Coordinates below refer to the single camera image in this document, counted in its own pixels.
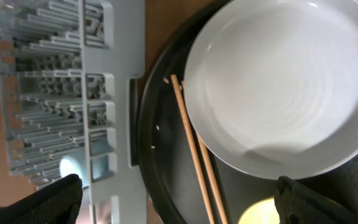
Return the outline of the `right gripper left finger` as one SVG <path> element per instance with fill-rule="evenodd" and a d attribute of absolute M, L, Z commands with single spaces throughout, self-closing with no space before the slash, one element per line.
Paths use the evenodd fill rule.
<path fill-rule="evenodd" d="M 12 205 L 0 207 L 0 224 L 73 224 L 82 198 L 82 180 L 70 174 Z"/>

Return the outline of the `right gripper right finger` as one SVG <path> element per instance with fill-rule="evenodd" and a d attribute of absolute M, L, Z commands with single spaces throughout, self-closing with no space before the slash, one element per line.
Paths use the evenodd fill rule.
<path fill-rule="evenodd" d="M 358 224 L 358 215 L 285 176 L 277 181 L 275 208 L 280 224 Z"/>

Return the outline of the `yellow bowl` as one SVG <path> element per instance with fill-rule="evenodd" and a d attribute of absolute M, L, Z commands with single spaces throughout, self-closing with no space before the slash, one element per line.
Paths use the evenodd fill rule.
<path fill-rule="evenodd" d="M 263 199 L 247 208 L 238 224 L 279 224 L 280 217 L 273 197 Z"/>

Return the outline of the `blue cup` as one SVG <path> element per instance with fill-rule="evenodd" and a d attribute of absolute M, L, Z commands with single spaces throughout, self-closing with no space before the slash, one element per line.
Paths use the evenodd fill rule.
<path fill-rule="evenodd" d="M 83 188 L 90 186 L 84 147 L 78 147 L 63 156 L 60 159 L 59 170 L 61 177 L 76 174 L 81 179 Z"/>

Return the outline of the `wooden chopstick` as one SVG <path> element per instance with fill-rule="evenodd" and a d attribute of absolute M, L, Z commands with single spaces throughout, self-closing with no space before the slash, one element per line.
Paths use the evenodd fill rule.
<path fill-rule="evenodd" d="M 221 194 L 219 192 L 218 183 L 217 183 L 214 171 L 213 171 L 211 160 L 208 156 L 208 150 L 206 149 L 206 146 L 204 145 L 203 141 L 201 140 L 201 137 L 198 134 L 196 135 L 196 137 L 198 139 L 199 147 L 201 149 L 201 155 L 202 155 L 202 159 L 203 159 L 203 162 L 204 162 L 204 165 L 206 168 L 208 181 L 209 181 L 209 183 L 211 185 L 211 189 L 213 191 L 213 197 L 214 197 L 214 200 L 218 207 L 220 219 L 223 224 L 228 224 L 227 215 L 224 210 L 224 205 L 222 202 Z"/>
<path fill-rule="evenodd" d="M 194 140 L 193 133 L 191 130 L 191 125 L 190 125 L 190 122 L 188 119 L 188 115 L 186 112 L 185 103 L 184 103 L 183 96 L 182 96 L 182 93 L 180 90 L 178 78 L 175 74 L 170 75 L 170 78 L 171 78 L 173 89 L 175 92 L 175 97 L 177 99 L 177 104 L 178 104 L 178 107 L 180 110 L 180 116 L 181 116 L 181 120 L 183 122 L 183 126 L 185 129 L 186 138 L 188 140 L 188 144 L 190 147 L 191 157 L 192 157 L 193 164 L 194 164 L 194 167 L 196 170 L 196 175 L 197 175 L 198 183 L 200 185 L 204 206 L 205 206 L 205 209 L 206 209 L 206 212 L 208 215 L 208 220 L 209 220 L 210 224 L 215 224 L 213 210 L 212 210 L 211 203 L 209 200 L 208 190 L 207 190 L 206 183 L 204 180 L 204 175 L 203 175 L 203 171 L 201 168 L 200 159 L 198 157 L 198 153 L 196 150 L 196 144 L 195 144 L 195 140 Z"/>

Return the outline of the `grey plate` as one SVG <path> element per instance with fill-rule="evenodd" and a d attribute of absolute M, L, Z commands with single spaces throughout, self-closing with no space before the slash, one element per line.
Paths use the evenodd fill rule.
<path fill-rule="evenodd" d="M 235 0 L 197 35 L 185 104 L 207 148 L 263 179 L 358 155 L 358 1 Z"/>

